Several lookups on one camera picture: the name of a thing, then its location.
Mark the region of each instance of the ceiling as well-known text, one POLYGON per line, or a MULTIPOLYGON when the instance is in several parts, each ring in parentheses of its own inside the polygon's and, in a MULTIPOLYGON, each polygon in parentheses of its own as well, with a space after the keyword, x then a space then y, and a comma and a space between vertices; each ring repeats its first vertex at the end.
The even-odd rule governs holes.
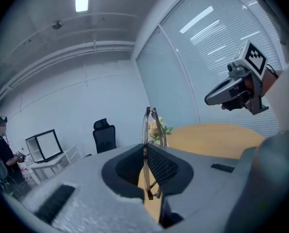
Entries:
POLYGON ((156 0, 17 0, 0 22, 0 100, 53 64, 99 51, 132 51, 156 0), (62 25, 58 30, 52 26, 62 25))

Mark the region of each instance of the white desk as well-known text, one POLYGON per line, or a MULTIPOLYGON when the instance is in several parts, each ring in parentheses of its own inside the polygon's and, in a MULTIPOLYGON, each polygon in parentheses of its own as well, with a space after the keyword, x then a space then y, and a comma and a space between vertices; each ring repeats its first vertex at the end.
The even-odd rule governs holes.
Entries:
POLYGON ((57 165, 60 163, 62 158, 65 157, 65 155, 66 155, 65 153, 62 153, 62 154, 58 155, 56 158, 54 158, 54 159, 52 159, 52 160, 50 160, 48 162, 34 163, 31 166, 29 166, 29 168, 31 168, 31 170, 33 171, 35 176, 38 178, 38 181, 36 181, 36 182, 37 183, 41 182, 41 178, 39 177, 39 175, 36 172, 37 169, 40 169, 42 171, 45 168, 50 168, 54 173, 56 173, 56 171, 53 168, 57 167, 57 165))

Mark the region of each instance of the gray surface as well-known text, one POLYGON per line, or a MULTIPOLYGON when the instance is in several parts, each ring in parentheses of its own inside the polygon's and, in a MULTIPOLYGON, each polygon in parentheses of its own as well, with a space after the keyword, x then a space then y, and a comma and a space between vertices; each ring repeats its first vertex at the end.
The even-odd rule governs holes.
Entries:
POLYGON ((128 146, 86 157, 69 165, 54 178, 34 189, 24 199, 24 206, 35 212, 60 184, 77 189, 58 214, 53 226, 65 232, 153 232, 161 227, 144 209, 141 199, 116 195, 102 180, 106 161, 130 148, 128 146))
POLYGON ((238 163, 237 159, 199 155, 164 146, 160 146, 160 148, 187 161, 194 170, 193 179, 184 192, 168 196, 171 211, 178 213, 183 218, 191 216, 206 205, 230 178, 231 173, 217 170, 210 166, 214 163, 235 166, 238 163))
POLYGON ((229 179, 217 193, 204 203, 202 208, 174 225, 167 233, 174 232, 202 232, 222 233, 243 188, 246 184, 255 148, 246 149, 242 154, 229 179))

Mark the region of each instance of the black slot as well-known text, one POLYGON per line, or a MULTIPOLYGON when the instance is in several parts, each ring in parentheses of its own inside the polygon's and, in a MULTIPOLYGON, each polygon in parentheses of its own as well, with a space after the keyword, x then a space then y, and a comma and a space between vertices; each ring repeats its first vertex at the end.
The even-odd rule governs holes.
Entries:
POLYGON ((51 224, 54 218, 61 211, 67 200, 70 198, 75 188, 69 185, 61 185, 42 204, 35 215, 42 221, 51 224))
POLYGON ((234 170, 233 166, 226 166, 218 163, 212 164, 211 167, 228 173, 231 173, 234 170))

